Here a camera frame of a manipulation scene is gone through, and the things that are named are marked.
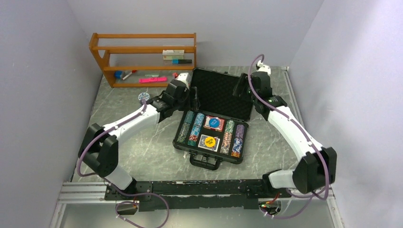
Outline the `light blue poker chip stack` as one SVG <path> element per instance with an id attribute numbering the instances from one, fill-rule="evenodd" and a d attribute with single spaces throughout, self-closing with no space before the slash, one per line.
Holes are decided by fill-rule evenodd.
<path id="1" fill-rule="evenodd" d="M 197 127 L 201 127 L 203 124 L 204 117 L 205 117 L 205 115 L 203 113 L 197 113 L 193 125 L 197 126 Z"/>

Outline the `teal green poker chip stack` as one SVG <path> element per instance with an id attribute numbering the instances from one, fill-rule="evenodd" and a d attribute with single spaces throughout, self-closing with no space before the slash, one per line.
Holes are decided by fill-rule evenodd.
<path id="1" fill-rule="evenodd" d="M 194 118 L 194 112 L 193 112 L 193 111 L 188 111 L 188 112 L 186 113 L 184 122 L 185 122 L 185 123 L 188 123 L 188 124 L 191 124 L 192 121 L 193 121 L 193 118 Z"/>

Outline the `blue round dealer chip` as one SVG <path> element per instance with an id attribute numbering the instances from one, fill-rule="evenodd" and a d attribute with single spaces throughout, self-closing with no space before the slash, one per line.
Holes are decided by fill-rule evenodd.
<path id="1" fill-rule="evenodd" d="M 209 120 L 209 127 L 211 127 L 211 128 L 218 128 L 220 126 L 220 124 L 221 124 L 221 122 L 220 122 L 219 118 L 213 117 Z"/>

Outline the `black poker set case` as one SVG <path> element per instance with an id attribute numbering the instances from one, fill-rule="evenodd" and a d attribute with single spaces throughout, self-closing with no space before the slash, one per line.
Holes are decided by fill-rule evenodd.
<path id="1" fill-rule="evenodd" d="M 252 102 L 244 101 L 232 95 L 233 89 L 236 83 L 238 82 L 238 78 L 239 78 L 238 76 L 233 76 L 228 73 L 221 73 L 202 68 L 195 68 L 192 71 L 190 88 L 193 86 L 198 88 L 200 108 L 198 111 L 193 111 L 190 108 L 190 104 L 185 108 L 177 133 L 173 140 L 174 148 L 186 151 L 190 154 L 189 160 L 192 165 L 214 171 L 218 169 L 221 162 L 229 162 L 232 164 L 242 163 L 246 136 L 249 127 L 247 122 L 250 120 L 252 111 Z M 185 143 L 178 143 L 177 137 L 179 135 L 179 131 L 184 123 L 184 119 L 188 111 L 194 112 L 194 118 L 192 123 L 190 124 L 190 129 L 188 131 Z M 205 115 L 203 124 L 201 126 L 201 131 L 198 136 L 197 144 L 199 144 L 202 134 L 213 137 L 219 137 L 220 143 L 217 152 L 199 148 L 198 145 L 193 147 L 187 144 L 187 142 L 189 141 L 189 136 L 191 134 L 192 127 L 194 126 L 193 123 L 197 113 L 203 113 Z M 225 133 L 224 129 L 222 132 L 218 132 L 203 127 L 207 115 L 224 119 L 225 120 L 224 129 L 226 122 L 228 120 L 233 120 L 235 122 L 235 127 L 232 133 L 232 139 L 228 155 L 220 153 L 222 139 Z M 243 146 L 240 158 L 231 156 L 233 142 L 234 139 L 236 138 L 235 137 L 236 126 L 238 124 L 242 124 L 245 126 L 245 132 L 243 136 Z"/>

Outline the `red playing card deck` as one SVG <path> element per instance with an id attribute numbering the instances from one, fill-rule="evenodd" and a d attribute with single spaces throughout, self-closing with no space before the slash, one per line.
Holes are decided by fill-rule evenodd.
<path id="1" fill-rule="evenodd" d="M 204 123 L 204 128 L 222 132 L 224 129 L 225 120 L 219 117 L 207 115 Z"/>

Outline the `yellow dealer button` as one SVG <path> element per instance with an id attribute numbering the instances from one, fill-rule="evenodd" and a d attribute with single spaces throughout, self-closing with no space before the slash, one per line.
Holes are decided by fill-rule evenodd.
<path id="1" fill-rule="evenodd" d="M 206 147 L 212 148 L 216 145 L 216 139 L 214 137 L 208 136 L 204 140 L 204 145 Z"/>

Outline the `blue playing card deck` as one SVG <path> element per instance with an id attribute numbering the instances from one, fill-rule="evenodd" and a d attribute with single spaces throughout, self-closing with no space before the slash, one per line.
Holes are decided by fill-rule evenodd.
<path id="1" fill-rule="evenodd" d="M 214 137 L 216 139 L 216 145 L 214 147 L 212 147 L 212 148 L 209 148 L 209 147 L 206 147 L 204 145 L 204 140 L 205 140 L 206 137 L 208 137 L 208 135 L 204 135 L 204 134 L 201 135 L 198 147 L 202 148 L 202 149 L 209 150 L 209 151 L 217 152 L 218 147 L 219 147 L 219 143 L 220 143 L 220 138 L 219 137 Z"/>

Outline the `dark green white chip stack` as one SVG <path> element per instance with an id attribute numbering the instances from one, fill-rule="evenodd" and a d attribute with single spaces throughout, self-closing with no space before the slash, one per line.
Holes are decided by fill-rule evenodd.
<path id="1" fill-rule="evenodd" d="M 226 122 L 224 131 L 226 133 L 233 133 L 234 127 L 235 127 L 235 122 L 233 120 L 228 120 Z"/>

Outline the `purple white chip stack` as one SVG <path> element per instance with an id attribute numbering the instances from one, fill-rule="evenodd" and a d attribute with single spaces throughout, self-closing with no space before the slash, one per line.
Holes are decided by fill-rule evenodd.
<path id="1" fill-rule="evenodd" d="M 245 132 L 245 126 L 242 124 L 238 124 L 236 126 L 235 137 L 243 139 L 244 132 Z"/>

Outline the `pink white chip stack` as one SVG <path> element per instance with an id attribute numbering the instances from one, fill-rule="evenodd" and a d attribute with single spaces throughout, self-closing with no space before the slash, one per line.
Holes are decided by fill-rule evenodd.
<path id="1" fill-rule="evenodd" d="M 225 155 L 229 154 L 231 139 L 232 139 L 232 133 L 231 132 L 225 132 L 224 136 L 223 136 L 223 139 L 222 139 L 222 145 L 221 145 L 220 153 L 225 154 Z"/>

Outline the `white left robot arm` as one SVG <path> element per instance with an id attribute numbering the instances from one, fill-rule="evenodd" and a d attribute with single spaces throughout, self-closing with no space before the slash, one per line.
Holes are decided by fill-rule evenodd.
<path id="1" fill-rule="evenodd" d="M 123 199 L 131 199 L 137 193 L 137 181 L 119 165 L 119 146 L 141 130 L 171 117 L 175 111 L 184 110 L 189 95 L 189 80 L 181 74 L 160 95 L 141 100 L 141 107 L 133 113 L 103 126 L 95 123 L 88 127 L 78 152 L 78 176 L 98 175 L 114 185 Z"/>

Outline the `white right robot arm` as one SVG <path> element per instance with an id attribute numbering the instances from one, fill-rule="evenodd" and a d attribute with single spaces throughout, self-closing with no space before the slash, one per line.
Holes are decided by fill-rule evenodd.
<path id="1" fill-rule="evenodd" d="M 271 171 L 262 176 L 261 191 L 265 196 L 273 197 L 279 189 L 296 189 L 307 194 L 322 187 L 327 190 L 334 183 L 336 151 L 315 140 L 298 122 L 285 100 L 272 93 L 267 72 L 241 74 L 233 95 L 251 101 L 256 111 L 281 133 L 298 160 L 294 169 Z"/>

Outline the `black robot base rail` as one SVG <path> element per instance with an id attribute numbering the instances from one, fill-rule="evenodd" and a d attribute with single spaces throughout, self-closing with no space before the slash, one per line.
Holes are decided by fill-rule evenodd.
<path id="1" fill-rule="evenodd" d="M 257 209 L 259 204 L 274 198 L 289 198 L 285 189 L 273 189 L 262 179 L 139 181 L 139 211 L 165 209 Z"/>

